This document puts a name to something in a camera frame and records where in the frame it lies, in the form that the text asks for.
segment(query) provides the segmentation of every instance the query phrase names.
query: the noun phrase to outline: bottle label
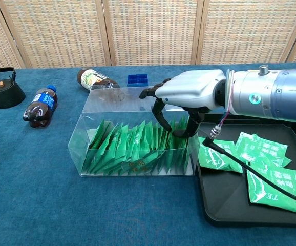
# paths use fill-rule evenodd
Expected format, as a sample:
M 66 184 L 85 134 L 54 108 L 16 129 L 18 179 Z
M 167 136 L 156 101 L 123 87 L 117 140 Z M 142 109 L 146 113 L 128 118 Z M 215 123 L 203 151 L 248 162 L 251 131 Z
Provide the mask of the bottle label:
M 49 95 L 49 94 L 46 94 L 46 93 L 37 94 L 37 95 L 34 97 L 34 99 L 33 99 L 32 102 L 34 102 L 34 101 L 42 102 L 42 103 L 48 105 L 49 108 L 51 108 L 51 110 L 54 109 L 55 100 L 54 100 L 54 98 L 53 98 L 51 95 Z
M 108 79 L 108 77 L 93 69 L 88 69 L 81 76 L 81 85 L 90 91 L 95 83 L 102 82 L 104 79 Z

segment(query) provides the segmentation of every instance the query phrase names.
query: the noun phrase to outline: clear plastic box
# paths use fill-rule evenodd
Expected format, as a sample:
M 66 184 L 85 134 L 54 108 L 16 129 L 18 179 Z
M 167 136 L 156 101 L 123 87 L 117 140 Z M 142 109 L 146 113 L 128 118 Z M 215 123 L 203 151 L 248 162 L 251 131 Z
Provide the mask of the clear plastic box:
M 84 105 L 80 118 L 75 126 L 73 134 L 70 138 L 68 149 L 71 158 L 79 172 L 80 176 L 172 176 L 172 175 L 194 175 L 197 167 L 197 159 L 199 152 L 198 135 L 191 137 L 188 140 L 186 148 L 169 149 L 163 151 L 163 158 L 160 158 L 155 163 L 145 163 L 145 160 L 137 160 L 135 162 L 124 161 L 116 163 L 115 160 L 110 160 L 104 166 L 101 160 L 101 151 L 88 150 L 88 147 L 96 133 L 100 123 L 111 121 L 113 125 L 123 123 L 128 125 L 129 129 L 140 125 L 143 121 L 153 124 L 157 123 L 152 114 L 152 106 L 155 103 L 155 98 L 147 97 L 140 99 L 139 94 L 145 87 L 122 87 L 108 89 L 94 89 L 90 91 L 88 99 Z M 188 113 L 181 108 L 166 105 L 163 110 L 165 119 L 170 122 L 175 119 L 176 122 L 183 116 L 188 118 Z M 103 156 L 112 155 L 115 150 L 105 150 Z M 88 172 L 83 166 L 86 155 L 89 154 L 93 158 L 97 158 L 95 170 Z M 126 156 L 144 156 L 146 153 L 141 151 L 124 150 Z M 149 155 L 160 156 L 161 151 L 149 151 Z M 121 167 L 118 172 L 108 172 L 109 168 L 115 165 Z

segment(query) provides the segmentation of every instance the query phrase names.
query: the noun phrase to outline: plastic bottle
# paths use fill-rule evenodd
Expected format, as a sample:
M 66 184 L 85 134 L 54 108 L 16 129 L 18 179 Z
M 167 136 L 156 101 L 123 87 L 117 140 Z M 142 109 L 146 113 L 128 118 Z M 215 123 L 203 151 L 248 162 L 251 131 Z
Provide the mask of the plastic bottle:
M 50 123 L 51 117 L 57 107 L 58 97 L 56 88 L 48 85 L 36 92 L 36 96 L 23 114 L 23 120 L 28 121 L 30 126 L 45 127 Z
M 119 84 L 114 80 L 89 68 L 82 68 L 77 73 L 77 82 L 89 91 L 98 88 L 119 88 Z

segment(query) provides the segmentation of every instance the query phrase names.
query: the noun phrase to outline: black kettle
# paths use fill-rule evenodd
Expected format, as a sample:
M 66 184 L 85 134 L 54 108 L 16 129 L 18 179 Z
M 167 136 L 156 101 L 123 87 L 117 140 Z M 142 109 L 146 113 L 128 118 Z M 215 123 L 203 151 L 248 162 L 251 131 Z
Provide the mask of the black kettle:
M 0 80 L 0 109 L 14 107 L 25 99 L 25 93 L 16 83 L 16 71 L 14 68 L 0 68 L 0 72 L 12 71 L 9 79 Z

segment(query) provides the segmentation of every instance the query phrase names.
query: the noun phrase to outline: black cable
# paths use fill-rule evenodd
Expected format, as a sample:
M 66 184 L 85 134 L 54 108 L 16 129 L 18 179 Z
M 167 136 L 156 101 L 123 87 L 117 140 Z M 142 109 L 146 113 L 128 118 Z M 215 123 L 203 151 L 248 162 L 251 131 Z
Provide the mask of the black cable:
M 257 177 L 259 177 L 261 180 L 263 180 L 264 182 L 266 182 L 268 185 L 272 186 L 273 188 L 275 188 L 276 190 L 280 191 L 281 193 L 283 193 L 284 195 L 296 200 L 296 196 L 292 195 L 291 193 L 285 191 L 284 189 L 280 188 L 279 186 L 277 186 L 276 184 L 274 184 L 273 182 L 271 182 L 270 180 L 268 180 L 267 178 L 265 178 L 263 175 L 261 175 L 259 172 L 255 171 L 253 168 L 251 168 L 249 165 L 247 165 L 246 163 L 242 162 L 241 160 L 235 158 L 233 155 L 231 155 L 230 153 L 226 152 L 223 148 L 219 147 L 217 144 L 213 143 L 213 140 L 210 139 L 209 137 L 207 137 L 204 141 L 203 141 L 204 146 L 206 147 L 210 147 L 211 149 L 219 152 L 220 154 L 226 155 L 227 157 L 229 157 L 231 160 L 234 160 L 236 163 L 240 164 L 242 167 L 244 167 L 245 169 L 249 170 L 250 172 L 254 173 Z

